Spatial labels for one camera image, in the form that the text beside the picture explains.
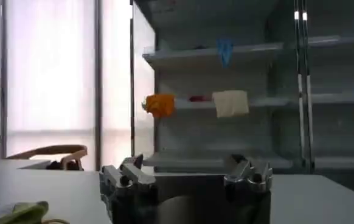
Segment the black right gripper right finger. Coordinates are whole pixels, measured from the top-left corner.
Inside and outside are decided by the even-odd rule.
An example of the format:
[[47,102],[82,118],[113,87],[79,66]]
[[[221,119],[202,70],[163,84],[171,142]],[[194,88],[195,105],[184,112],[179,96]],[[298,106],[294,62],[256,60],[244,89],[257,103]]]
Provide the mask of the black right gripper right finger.
[[232,154],[224,159],[225,186],[247,187],[250,191],[264,194],[271,190],[273,169],[267,161]]

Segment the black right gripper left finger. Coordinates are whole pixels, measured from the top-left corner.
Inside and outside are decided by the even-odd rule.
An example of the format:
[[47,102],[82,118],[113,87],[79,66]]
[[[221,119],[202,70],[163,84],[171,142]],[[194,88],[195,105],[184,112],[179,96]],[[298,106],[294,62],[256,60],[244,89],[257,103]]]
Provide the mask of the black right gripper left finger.
[[156,178],[142,171],[143,154],[128,157],[123,160],[119,167],[113,165],[103,166],[99,173],[102,186],[113,189],[127,188],[133,184],[144,189],[156,186]]

